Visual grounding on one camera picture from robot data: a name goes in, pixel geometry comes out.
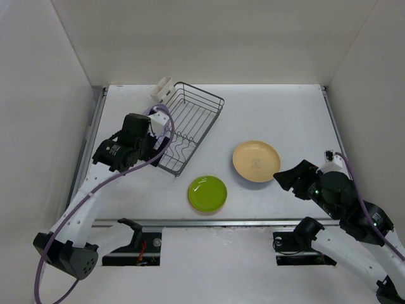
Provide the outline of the orange plate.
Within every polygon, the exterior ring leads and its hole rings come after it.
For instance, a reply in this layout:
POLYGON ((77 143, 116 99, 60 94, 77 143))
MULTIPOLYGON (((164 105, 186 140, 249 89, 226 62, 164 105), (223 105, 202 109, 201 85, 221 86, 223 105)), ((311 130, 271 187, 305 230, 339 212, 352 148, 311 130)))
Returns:
POLYGON ((195 208, 193 209, 193 211, 196 214, 201 215, 201 216, 213 216, 213 215, 217 214, 220 210, 221 210, 220 208, 216 209, 216 210, 208 210, 208 211, 206 211, 206 210, 198 210, 198 209, 195 209, 195 208))

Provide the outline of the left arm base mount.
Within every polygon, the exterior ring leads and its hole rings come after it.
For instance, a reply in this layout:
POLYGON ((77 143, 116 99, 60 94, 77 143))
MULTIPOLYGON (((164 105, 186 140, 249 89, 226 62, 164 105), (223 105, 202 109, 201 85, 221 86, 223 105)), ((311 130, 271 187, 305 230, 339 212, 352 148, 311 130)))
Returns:
POLYGON ((160 266, 162 230, 147 230, 135 247, 133 244, 118 248, 102 258, 105 267, 155 267, 160 266))

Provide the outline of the green plate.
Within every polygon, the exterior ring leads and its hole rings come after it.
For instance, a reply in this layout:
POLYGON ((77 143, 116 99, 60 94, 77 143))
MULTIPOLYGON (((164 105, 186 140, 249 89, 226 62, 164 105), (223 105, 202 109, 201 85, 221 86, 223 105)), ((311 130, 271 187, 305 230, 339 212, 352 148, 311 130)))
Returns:
POLYGON ((211 175, 196 178, 187 191, 189 203, 198 210, 208 211, 222 208, 227 196, 228 191, 224 182, 211 175))

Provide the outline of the light purple plate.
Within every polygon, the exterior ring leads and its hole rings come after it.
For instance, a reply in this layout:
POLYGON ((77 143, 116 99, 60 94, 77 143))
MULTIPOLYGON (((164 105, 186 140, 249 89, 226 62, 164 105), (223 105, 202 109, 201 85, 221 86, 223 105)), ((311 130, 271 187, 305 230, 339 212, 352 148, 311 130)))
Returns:
POLYGON ((269 182, 252 182, 249 180, 243 180, 240 182, 241 186, 246 188, 246 189, 251 189, 251 190, 259 190, 266 188, 270 183, 269 182))

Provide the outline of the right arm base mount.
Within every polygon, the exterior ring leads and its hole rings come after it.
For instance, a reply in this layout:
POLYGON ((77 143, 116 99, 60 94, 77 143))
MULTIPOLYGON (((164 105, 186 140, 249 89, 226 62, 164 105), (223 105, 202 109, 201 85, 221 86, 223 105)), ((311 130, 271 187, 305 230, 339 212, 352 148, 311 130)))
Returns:
POLYGON ((274 232, 273 249, 278 266, 336 266, 337 262, 314 249, 302 249, 294 239, 294 233, 274 232))

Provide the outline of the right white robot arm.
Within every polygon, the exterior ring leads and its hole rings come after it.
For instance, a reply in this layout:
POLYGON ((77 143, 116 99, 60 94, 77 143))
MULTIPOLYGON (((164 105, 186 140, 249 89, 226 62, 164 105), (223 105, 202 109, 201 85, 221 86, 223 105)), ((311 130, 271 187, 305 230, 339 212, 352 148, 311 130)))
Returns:
POLYGON ((335 235, 314 218, 303 218, 287 235, 296 251, 316 251, 354 274, 375 293, 379 303, 404 303, 404 246, 387 214, 362 200, 353 180, 335 168, 318 168, 303 160, 290 170, 274 174, 285 191, 315 202, 347 238, 371 257, 335 235))

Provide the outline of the yellow plate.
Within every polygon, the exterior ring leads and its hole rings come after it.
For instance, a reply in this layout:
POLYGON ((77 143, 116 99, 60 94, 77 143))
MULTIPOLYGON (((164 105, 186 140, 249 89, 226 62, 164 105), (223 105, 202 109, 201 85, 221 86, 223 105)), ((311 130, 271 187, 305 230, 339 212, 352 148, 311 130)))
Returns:
POLYGON ((263 141, 246 141, 239 144, 234 149, 232 164, 241 177, 255 183, 273 180, 273 175, 281 169, 278 152, 263 141))

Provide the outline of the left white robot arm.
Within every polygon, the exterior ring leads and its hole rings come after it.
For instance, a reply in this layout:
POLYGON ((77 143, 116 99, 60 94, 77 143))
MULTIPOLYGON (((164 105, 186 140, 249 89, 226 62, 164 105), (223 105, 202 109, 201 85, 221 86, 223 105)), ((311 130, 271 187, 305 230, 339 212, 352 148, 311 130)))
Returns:
POLYGON ((103 205, 99 199, 102 188, 158 163, 163 149, 155 145, 168 121, 162 111, 150 115, 130 113, 121 129, 99 145, 84 182, 64 214, 49 232, 40 232, 34 238, 41 263, 81 281, 104 256, 120 248, 135 251, 140 247, 142 226, 133 220, 121 218, 98 233, 91 229, 103 205))

